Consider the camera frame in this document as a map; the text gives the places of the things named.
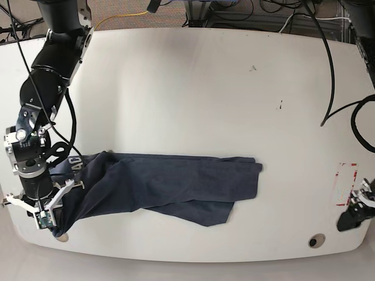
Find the crumpled fabric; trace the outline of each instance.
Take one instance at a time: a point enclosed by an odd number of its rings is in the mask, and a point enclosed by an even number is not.
[[[256,197],[262,171],[262,164],[247,157],[101,152],[85,156],[84,162],[69,157],[50,169],[55,182],[63,184],[74,177],[84,183],[84,189],[72,189],[63,197],[63,209],[53,230],[55,237],[67,232],[77,220],[140,208],[205,227],[223,224],[234,202]]]

